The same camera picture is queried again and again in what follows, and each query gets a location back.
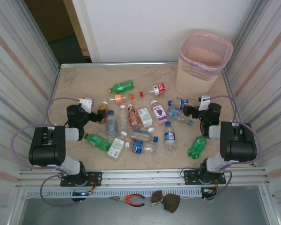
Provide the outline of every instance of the orange-handled pliers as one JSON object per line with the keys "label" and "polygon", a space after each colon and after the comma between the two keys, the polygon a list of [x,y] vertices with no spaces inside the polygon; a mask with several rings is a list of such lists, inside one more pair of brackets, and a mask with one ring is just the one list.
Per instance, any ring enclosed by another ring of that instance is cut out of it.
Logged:
{"label": "orange-handled pliers", "polygon": [[133,198],[133,197],[145,198],[144,196],[139,195],[139,194],[126,195],[125,197],[114,196],[114,197],[109,197],[109,198],[111,198],[113,200],[117,200],[117,201],[125,201],[126,204],[129,204],[129,205],[134,206],[134,207],[141,207],[141,206],[145,205],[144,203],[133,203],[133,202],[128,200],[129,198]]}

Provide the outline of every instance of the white wall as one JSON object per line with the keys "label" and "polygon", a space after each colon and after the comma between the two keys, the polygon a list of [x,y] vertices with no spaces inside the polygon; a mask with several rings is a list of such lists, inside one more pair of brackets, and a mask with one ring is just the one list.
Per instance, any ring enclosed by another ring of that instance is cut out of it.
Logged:
{"label": "white wall", "polygon": [[93,62],[177,61],[207,30],[233,42],[256,0],[73,0]]}

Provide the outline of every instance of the beige table surface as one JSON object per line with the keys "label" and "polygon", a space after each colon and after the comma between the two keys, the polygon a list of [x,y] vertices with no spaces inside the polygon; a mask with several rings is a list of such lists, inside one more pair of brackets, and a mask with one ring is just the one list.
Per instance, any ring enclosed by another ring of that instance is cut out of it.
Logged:
{"label": "beige table surface", "polygon": [[[70,97],[94,99],[92,111],[96,112],[102,101],[108,97],[108,88],[118,82],[129,79],[134,81],[136,91],[142,87],[157,83],[166,82],[170,90],[163,96],[144,97],[135,99],[133,105],[147,106],[151,111],[150,102],[158,100],[167,109],[168,100],[176,97],[186,97],[175,89],[177,67],[90,67],[90,68],[63,68],[61,70],[55,98]],[[209,96],[227,95],[227,90],[222,76],[219,76],[211,90]],[[212,102],[222,106],[220,121],[230,121],[233,118],[231,103],[227,98],[217,98]],[[50,121],[58,125],[63,125],[67,121],[66,107],[77,102],[70,100],[58,100],[53,103]],[[119,105],[110,105],[110,109],[119,113]],[[76,160],[84,163],[88,170],[109,170],[109,169],[174,169],[184,167],[199,167],[205,159],[214,156],[219,152],[220,141],[214,139],[207,140],[207,146],[201,156],[193,160],[188,157],[187,151],[193,141],[200,133],[200,121],[194,120],[192,127],[171,121],[177,141],[177,149],[168,151],[164,146],[164,126],[160,127],[155,121],[154,135],[159,137],[157,151],[155,155],[135,154],[130,149],[123,149],[119,159],[114,161],[106,152],[89,145],[86,140],[79,142],[67,142],[67,154]],[[86,133],[98,134],[106,138],[106,124],[88,122],[84,127]]]}

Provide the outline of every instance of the trash can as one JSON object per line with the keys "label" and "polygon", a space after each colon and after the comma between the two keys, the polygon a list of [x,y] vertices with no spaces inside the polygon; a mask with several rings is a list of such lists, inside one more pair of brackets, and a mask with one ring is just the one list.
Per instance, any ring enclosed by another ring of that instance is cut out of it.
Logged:
{"label": "trash can", "polygon": [[233,45],[222,37],[191,33],[180,47],[176,89],[191,98],[207,94],[232,53]]}

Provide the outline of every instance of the green soda bottle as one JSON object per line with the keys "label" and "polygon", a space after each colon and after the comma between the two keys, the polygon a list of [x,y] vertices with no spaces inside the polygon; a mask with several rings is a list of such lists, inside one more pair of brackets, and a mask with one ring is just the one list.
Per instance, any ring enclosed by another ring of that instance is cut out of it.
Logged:
{"label": "green soda bottle", "polygon": [[133,82],[129,80],[126,82],[115,84],[112,88],[108,90],[108,92],[118,94],[124,91],[132,90],[133,88],[134,88]]}
{"label": "green soda bottle", "polygon": [[206,137],[204,136],[197,137],[196,140],[193,142],[191,148],[187,152],[188,156],[191,156],[192,159],[199,158],[206,144],[207,144]]}
{"label": "green soda bottle", "polygon": [[94,135],[94,134],[86,134],[84,138],[94,147],[101,149],[102,151],[108,151],[111,143],[100,137],[99,135]]}

